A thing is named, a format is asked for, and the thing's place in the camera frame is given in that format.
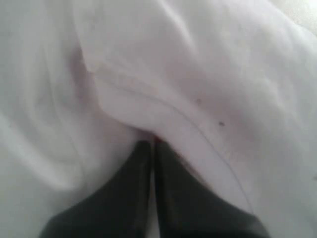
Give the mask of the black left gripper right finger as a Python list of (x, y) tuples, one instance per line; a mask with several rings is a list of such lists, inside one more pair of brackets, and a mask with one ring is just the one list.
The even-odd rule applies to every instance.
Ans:
[(227, 203), (194, 178), (178, 155), (156, 141), (158, 224), (162, 238), (268, 238), (254, 215)]

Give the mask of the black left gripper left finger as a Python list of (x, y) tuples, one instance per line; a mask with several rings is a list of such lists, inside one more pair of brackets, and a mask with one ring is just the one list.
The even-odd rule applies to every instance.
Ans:
[(49, 220), (42, 238), (144, 238), (151, 146), (139, 141), (117, 173), (94, 194)]

